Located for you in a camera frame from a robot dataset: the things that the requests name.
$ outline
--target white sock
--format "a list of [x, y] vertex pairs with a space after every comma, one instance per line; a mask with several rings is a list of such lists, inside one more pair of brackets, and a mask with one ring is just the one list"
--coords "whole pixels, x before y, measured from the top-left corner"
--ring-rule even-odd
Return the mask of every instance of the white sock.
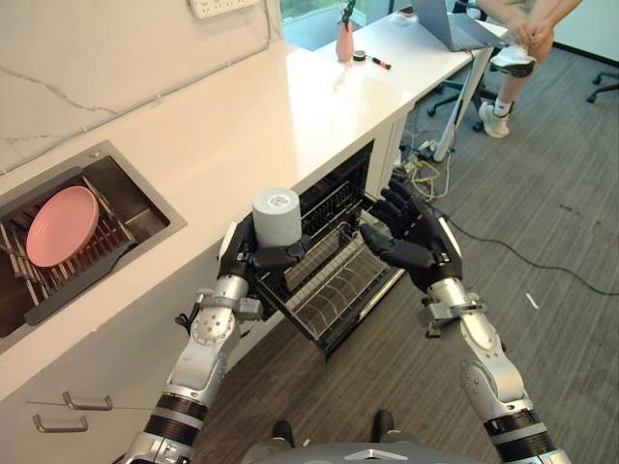
[[512, 108], [511, 103], [505, 103], [503, 101], [496, 99], [496, 101], [494, 102], [494, 116], [498, 116], [499, 118], [502, 118], [506, 116], [507, 113], [510, 112], [511, 108]]

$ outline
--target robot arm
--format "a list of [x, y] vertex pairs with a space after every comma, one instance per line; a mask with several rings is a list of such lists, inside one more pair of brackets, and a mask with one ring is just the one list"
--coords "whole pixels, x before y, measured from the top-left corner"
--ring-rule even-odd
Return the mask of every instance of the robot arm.
[[239, 322], [262, 316], [260, 301], [247, 298], [252, 270], [285, 269], [305, 254], [306, 238], [288, 248], [256, 250], [251, 217], [234, 225], [224, 239], [217, 285], [199, 291], [192, 315], [181, 320], [190, 340], [122, 464], [191, 463], [193, 442], [241, 338]]
[[407, 188], [391, 182], [372, 213], [393, 237], [362, 225], [368, 247], [386, 263], [406, 269], [426, 296], [420, 320], [427, 336], [440, 338], [490, 441], [506, 463], [569, 464], [540, 421], [517, 368], [486, 318], [486, 306], [461, 282], [461, 256], [444, 217]]

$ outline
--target knee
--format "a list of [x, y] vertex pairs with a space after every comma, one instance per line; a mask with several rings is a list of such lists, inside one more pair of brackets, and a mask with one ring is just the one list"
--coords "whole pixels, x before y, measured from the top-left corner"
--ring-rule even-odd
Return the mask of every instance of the knee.
[[548, 34], [548, 37], [546, 37], [542, 43], [538, 44], [536, 47], [531, 48], [529, 50], [529, 53], [533, 55], [533, 57], [537, 60], [538, 66], [541, 65], [545, 61], [546, 57], [548, 56], [548, 53], [550, 53], [550, 50], [552, 49], [553, 42], [554, 42], [554, 31], [551, 31], [550, 34]]

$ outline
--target pink vase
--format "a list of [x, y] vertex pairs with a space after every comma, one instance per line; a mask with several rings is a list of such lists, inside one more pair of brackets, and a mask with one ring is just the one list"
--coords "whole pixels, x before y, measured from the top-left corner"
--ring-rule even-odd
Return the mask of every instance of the pink vase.
[[352, 22], [348, 24], [341, 23], [338, 31], [338, 42], [336, 43], [336, 54], [338, 55], [338, 61], [341, 63], [347, 63], [350, 61], [355, 47], [352, 43]]

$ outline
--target stainless steel sink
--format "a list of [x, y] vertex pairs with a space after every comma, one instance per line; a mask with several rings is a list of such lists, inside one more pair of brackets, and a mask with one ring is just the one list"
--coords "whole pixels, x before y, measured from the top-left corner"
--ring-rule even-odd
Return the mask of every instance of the stainless steel sink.
[[[76, 256], [39, 268], [25, 252], [32, 220], [52, 195], [76, 185], [99, 200], [95, 235]], [[41, 323], [185, 225], [109, 141], [6, 193], [0, 197], [0, 337]]]

